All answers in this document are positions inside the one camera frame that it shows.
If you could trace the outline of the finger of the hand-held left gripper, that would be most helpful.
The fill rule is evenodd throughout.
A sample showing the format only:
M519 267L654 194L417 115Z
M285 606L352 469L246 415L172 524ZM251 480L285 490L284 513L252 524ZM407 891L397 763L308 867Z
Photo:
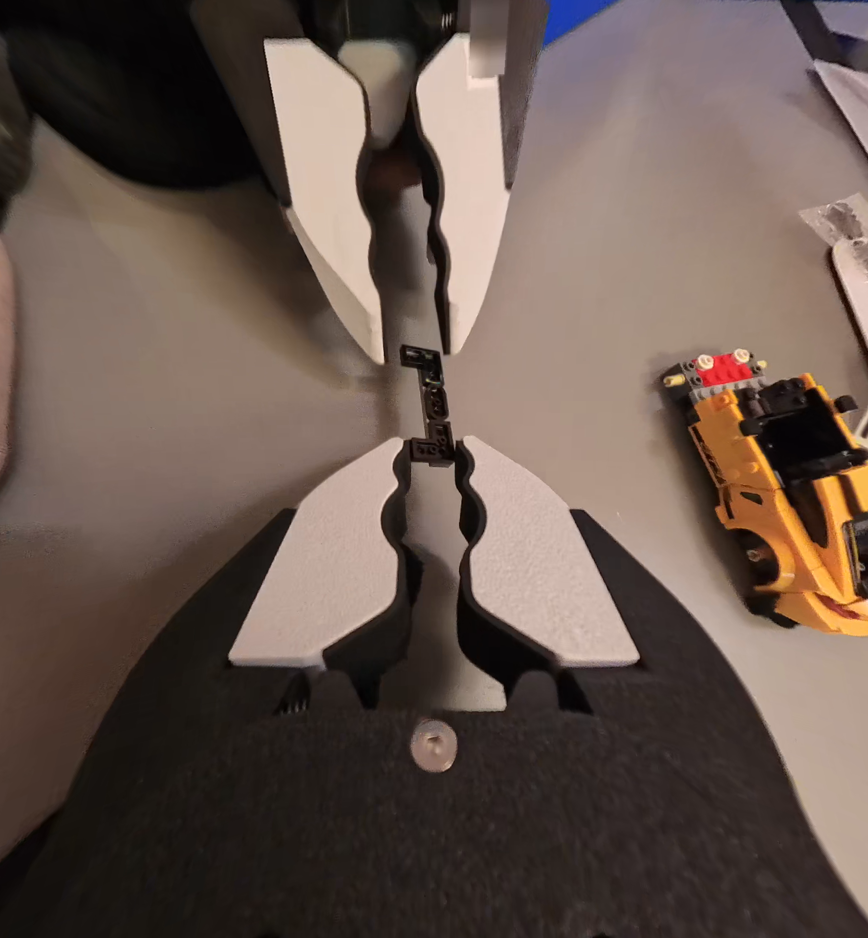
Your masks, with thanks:
M369 155L366 93L308 39L267 39L263 49L287 174L285 217L338 319L382 365L373 227L361 197Z
M462 349L483 307L510 197L499 79L473 75L471 47L469 34L453 34L414 88L415 122L433 170L430 232L447 355Z

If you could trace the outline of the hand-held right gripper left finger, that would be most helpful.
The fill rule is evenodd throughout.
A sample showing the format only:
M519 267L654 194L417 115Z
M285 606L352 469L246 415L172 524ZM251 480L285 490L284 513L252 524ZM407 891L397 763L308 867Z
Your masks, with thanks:
M300 502L229 650L235 666L384 674L412 629L406 496L392 438Z

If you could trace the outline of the blue bin with lego pieces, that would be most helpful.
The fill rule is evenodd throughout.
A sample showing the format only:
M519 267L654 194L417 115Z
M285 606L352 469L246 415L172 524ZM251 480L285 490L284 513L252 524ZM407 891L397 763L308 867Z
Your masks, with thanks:
M587 1L548 1L543 46L565 36L593 14L593 3Z

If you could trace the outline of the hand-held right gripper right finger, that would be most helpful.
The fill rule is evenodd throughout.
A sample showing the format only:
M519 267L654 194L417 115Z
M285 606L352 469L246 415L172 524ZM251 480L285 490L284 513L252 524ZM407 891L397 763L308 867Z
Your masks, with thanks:
M464 598L554 669L624 667L639 650L564 499L475 436L456 445Z

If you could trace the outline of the long grey lego plate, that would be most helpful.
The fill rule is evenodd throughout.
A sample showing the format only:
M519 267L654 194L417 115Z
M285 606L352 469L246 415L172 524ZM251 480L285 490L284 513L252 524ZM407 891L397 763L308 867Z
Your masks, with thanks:
M418 381L419 381L419 388L420 388L420 396L421 396L422 382L428 382L430 384L442 384L442 386L444 387L442 373L437 372L437 371L433 373L419 371ZM425 420L425 427L426 427L426 438L438 439L438 438L443 438L443 437L450 437L453 440L453 431L452 431L452 426L450 422L450 416L449 416L449 420L446 422L428 423L426 422L425 411L424 411L424 420Z

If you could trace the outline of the yellow lego car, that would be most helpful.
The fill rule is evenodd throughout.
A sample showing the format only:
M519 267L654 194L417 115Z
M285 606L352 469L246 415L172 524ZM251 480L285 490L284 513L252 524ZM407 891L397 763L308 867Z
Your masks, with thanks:
M772 381L739 348L660 376L750 570L745 605L780 627L868 637L868 450L806 372Z

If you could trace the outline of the person's left forearm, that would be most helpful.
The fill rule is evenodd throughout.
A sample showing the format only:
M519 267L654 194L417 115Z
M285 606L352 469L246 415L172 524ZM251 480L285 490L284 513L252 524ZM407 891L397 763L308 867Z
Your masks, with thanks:
M259 176L260 162L182 1L0 1L18 90L109 171L171 190Z

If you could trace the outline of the clear bag of black parts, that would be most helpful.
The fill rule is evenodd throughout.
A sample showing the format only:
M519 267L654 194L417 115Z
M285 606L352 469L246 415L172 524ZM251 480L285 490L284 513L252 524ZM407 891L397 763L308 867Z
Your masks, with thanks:
M868 277L868 201L861 193L802 209L799 217L830 247L849 245Z

